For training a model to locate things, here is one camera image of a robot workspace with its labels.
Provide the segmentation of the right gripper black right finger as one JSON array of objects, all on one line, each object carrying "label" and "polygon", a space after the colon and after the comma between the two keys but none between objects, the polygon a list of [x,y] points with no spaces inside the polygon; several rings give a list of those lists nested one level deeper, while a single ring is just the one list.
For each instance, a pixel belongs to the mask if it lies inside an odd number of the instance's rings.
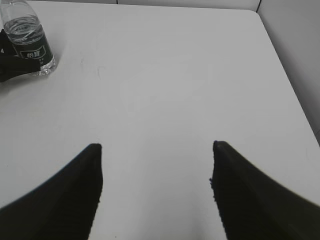
[{"label": "right gripper black right finger", "polygon": [[228,240],[318,240],[319,205],[250,163],[225,141],[212,145],[210,185]]}]

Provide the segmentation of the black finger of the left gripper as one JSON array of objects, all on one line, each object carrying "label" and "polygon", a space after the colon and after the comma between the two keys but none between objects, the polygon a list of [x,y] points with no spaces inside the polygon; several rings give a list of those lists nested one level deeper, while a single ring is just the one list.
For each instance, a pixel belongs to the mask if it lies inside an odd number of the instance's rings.
[{"label": "black finger of the left gripper", "polygon": [[24,59],[17,53],[5,30],[0,32],[0,82],[6,82],[14,77],[39,72],[41,65],[38,60]]}]

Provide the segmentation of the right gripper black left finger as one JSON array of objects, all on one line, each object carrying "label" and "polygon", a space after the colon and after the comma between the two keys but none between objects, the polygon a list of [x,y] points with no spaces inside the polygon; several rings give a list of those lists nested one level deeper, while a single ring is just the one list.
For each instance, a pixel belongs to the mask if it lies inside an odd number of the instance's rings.
[{"label": "right gripper black left finger", "polygon": [[102,188],[102,146],[91,143],[50,179],[0,209],[0,238],[87,240]]}]

